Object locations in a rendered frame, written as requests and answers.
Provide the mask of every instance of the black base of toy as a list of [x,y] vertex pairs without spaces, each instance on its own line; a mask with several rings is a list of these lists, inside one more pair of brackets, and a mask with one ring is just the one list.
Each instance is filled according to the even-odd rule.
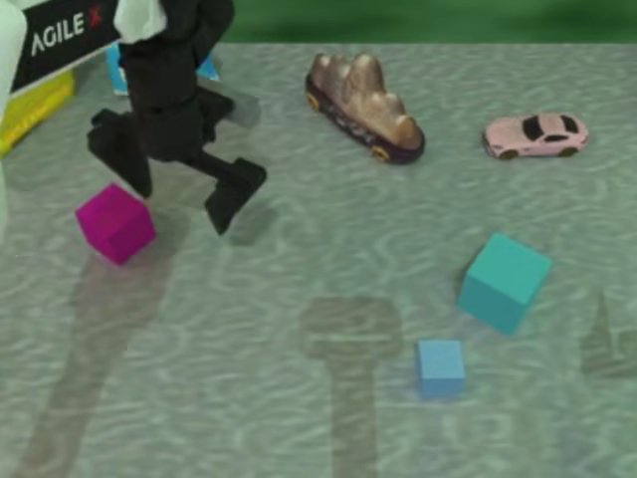
[[[234,105],[231,100],[212,92],[203,93],[202,100],[207,116],[207,139],[213,141],[214,126],[232,111]],[[91,123],[89,151],[141,197],[150,197],[149,161],[137,140],[131,114],[102,110]],[[228,230],[237,213],[268,178],[264,167],[241,157],[229,163],[201,151],[197,157],[179,162],[217,179],[215,190],[204,202],[204,208],[219,235]]]

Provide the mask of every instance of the pink cube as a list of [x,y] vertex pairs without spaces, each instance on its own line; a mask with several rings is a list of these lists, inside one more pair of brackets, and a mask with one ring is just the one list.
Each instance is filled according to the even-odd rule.
[[146,206],[116,184],[81,206],[76,217],[87,242],[119,266],[156,235]]

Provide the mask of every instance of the car window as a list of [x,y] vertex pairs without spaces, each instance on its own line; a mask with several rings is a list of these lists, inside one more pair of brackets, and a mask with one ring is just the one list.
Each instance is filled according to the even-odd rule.
[[544,131],[541,130],[538,117],[530,117],[522,121],[522,131],[531,141],[536,141],[542,137]]
[[579,133],[579,128],[577,127],[577,123],[575,122],[573,118],[562,115],[561,120],[564,123],[564,129],[566,129],[566,131],[572,132],[573,134]]
[[568,136],[564,136],[563,134],[549,134],[548,136],[544,138],[544,141],[559,142],[559,141],[566,141],[567,139],[568,139]]

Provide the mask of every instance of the blue box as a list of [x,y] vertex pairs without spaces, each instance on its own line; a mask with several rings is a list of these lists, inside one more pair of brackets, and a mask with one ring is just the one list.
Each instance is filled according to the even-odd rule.
[[465,388],[465,363],[458,341],[419,341],[416,368],[423,398],[451,398]]
[[547,257],[496,233],[467,271],[458,307],[510,336],[531,307],[551,265]]
[[[112,83],[112,89],[116,95],[128,95],[128,86],[126,85],[126,77],[123,69],[119,66],[119,44],[113,43],[106,49],[106,64],[108,66],[108,75]],[[219,74],[212,62],[212,55],[199,67],[197,72],[200,77],[207,80],[219,81]]]

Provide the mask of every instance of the green background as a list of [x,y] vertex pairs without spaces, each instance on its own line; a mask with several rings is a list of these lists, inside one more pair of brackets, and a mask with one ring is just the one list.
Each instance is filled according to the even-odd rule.
[[235,0],[231,42],[632,43],[637,0]]

